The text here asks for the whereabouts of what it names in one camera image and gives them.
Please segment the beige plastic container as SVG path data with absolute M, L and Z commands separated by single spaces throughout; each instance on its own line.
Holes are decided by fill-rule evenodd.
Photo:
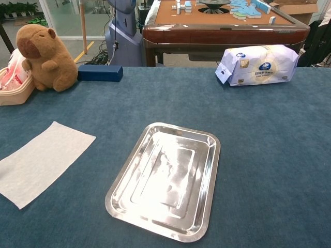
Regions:
M 1 80 L 7 74 L 7 68 L 0 70 L 0 106 L 20 105 L 26 102 L 35 85 L 32 82 L 32 77 L 29 75 L 27 79 L 17 88 L 13 90 L 4 89 L 4 84 Z

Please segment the dark blue rectangular box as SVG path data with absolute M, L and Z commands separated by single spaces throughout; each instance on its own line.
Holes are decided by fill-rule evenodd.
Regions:
M 120 82 L 122 77 L 122 66 L 81 65 L 78 68 L 78 81 Z

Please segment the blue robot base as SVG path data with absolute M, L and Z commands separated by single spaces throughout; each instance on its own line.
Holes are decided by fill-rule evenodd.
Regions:
M 144 66 L 143 37 L 137 31 L 136 0 L 107 0 L 114 17 L 105 33 L 108 65 Z

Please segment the cardboard box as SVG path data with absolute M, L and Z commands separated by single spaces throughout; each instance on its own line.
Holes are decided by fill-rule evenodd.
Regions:
M 318 12 L 317 1 L 318 0 L 272 0 L 270 5 L 308 25 L 312 14 Z

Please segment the stainless steel tray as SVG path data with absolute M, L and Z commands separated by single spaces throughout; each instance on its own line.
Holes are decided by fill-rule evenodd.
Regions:
M 151 123 L 106 194 L 107 212 L 179 242 L 200 240 L 209 225 L 220 154 L 211 133 Z

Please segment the green potted plants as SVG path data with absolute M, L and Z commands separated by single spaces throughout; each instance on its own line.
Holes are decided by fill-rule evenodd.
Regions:
M 0 20 L 34 16 L 39 12 L 37 3 L 0 3 Z

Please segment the blue table mat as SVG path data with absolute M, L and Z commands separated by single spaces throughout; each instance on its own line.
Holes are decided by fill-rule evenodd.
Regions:
M 95 136 L 35 201 L 0 195 L 0 248 L 331 248 L 331 69 L 230 87 L 213 68 L 133 68 L 0 107 L 0 160 L 52 122 Z M 153 122 L 209 132 L 221 156 L 206 234 L 182 243 L 111 217 L 104 199 Z

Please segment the brown mahjong table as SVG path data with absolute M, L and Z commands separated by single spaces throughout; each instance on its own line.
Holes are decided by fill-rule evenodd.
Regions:
M 177 13 L 176 0 L 154 0 L 143 26 L 146 64 L 155 66 L 161 53 L 188 54 L 204 61 L 218 60 L 228 48 L 283 44 L 295 52 L 302 48 L 310 28 L 301 21 L 271 7 L 259 18 L 240 20 L 230 12 L 201 13 L 191 1 L 192 12 Z M 274 24 L 269 18 L 275 16 Z

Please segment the white paper towel sheet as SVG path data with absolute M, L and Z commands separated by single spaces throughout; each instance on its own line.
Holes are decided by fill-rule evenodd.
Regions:
M 0 160 L 0 194 L 24 208 L 43 193 L 94 142 L 95 136 L 56 121 Z

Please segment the black mahjong table centre dial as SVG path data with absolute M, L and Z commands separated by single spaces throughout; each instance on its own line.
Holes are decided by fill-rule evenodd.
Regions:
M 222 8 L 222 6 L 227 5 L 230 2 L 230 0 L 200 0 L 200 3 L 205 5 L 205 7 L 198 9 L 198 11 L 207 14 L 229 13 L 230 11 Z

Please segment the orange wooden pole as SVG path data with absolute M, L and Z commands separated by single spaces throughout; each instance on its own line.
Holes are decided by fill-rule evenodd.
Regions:
M 86 39 L 86 27 L 85 27 L 85 8 L 84 0 L 79 0 L 80 7 L 80 21 L 81 21 L 81 31 L 82 31 L 82 40 L 84 47 L 84 54 L 87 54 L 87 39 Z

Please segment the brown capybara plush toy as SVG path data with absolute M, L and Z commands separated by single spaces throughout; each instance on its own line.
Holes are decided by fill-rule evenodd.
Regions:
M 16 44 L 24 57 L 22 67 L 39 91 L 62 92 L 77 81 L 78 68 L 54 29 L 27 24 L 18 30 Z

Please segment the white blue tissue pack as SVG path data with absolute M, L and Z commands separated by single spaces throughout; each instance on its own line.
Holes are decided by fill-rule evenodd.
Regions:
M 226 49 L 215 74 L 231 86 L 289 82 L 299 55 L 284 45 L 247 46 Z

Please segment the red white snack bag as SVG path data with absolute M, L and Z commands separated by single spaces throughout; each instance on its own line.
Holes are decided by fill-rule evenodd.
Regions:
M 5 75 L 0 79 L 0 90 L 10 91 L 19 88 L 28 78 L 28 72 L 22 67 L 25 57 L 15 49 L 10 57 Z

